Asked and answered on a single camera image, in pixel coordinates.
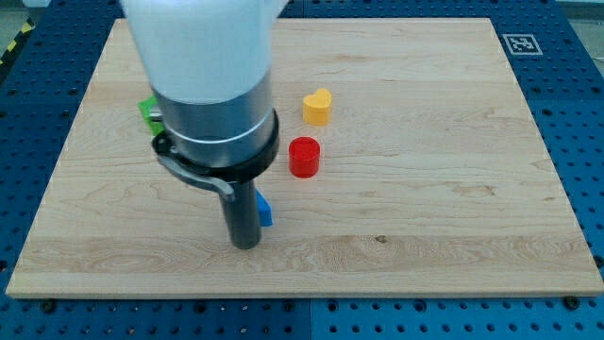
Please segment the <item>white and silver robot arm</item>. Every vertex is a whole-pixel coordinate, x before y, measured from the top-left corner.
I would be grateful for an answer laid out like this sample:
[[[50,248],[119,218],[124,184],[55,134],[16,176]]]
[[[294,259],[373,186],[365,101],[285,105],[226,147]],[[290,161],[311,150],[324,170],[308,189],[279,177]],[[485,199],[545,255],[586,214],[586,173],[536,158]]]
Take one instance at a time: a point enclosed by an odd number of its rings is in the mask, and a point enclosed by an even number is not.
[[[176,151],[206,167],[245,162],[276,125],[271,28],[286,0],[121,0]]]

